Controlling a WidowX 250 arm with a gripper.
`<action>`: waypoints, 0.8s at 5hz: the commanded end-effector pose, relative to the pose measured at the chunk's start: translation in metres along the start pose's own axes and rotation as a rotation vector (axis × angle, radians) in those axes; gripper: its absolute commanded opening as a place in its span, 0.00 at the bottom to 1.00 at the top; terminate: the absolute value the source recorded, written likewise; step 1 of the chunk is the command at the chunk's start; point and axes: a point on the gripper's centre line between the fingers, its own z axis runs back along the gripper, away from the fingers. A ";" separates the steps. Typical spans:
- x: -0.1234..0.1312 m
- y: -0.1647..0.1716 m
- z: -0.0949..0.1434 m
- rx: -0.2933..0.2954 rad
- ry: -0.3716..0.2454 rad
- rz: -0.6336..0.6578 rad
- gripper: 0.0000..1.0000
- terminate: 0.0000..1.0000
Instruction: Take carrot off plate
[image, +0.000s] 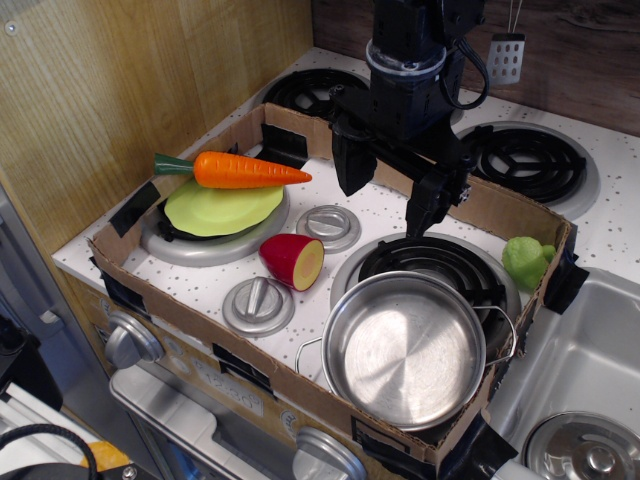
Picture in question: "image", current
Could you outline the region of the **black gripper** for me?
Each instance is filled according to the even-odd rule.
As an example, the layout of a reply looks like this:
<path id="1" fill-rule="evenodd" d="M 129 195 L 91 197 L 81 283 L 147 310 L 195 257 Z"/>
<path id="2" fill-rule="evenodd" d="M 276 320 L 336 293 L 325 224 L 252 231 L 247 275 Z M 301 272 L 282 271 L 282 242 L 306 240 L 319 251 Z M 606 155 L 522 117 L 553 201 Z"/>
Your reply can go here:
<path id="1" fill-rule="evenodd" d="M 370 87 L 329 91 L 332 153 L 339 186 L 351 196 L 373 179 L 379 160 L 414 183 L 406 236 L 422 237 L 452 206 L 465 202 L 474 169 L 452 132 L 457 91 L 439 75 L 410 80 L 374 74 Z"/>

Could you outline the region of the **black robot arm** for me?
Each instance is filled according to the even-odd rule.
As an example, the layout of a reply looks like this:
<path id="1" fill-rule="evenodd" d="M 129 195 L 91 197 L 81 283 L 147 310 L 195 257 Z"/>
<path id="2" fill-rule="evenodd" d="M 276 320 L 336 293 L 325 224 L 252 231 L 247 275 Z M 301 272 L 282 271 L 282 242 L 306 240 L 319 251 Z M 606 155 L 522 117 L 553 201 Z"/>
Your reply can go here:
<path id="1" fill-rule="evenodd" d="M 335 86 L 332 153 L 341 190 L 350 196 L 379 163 L 409 178 L 406 234 L 421 237 L 467 198 L 477 162 L 453 133 L 455 112 L 474 109 L 482 92 L 459 100 L 464 65 L 482 78 L 486 65 L 466 36 L 484 22 L 482 1 L 378 1 L 366 47 L 367 90 Z"/>

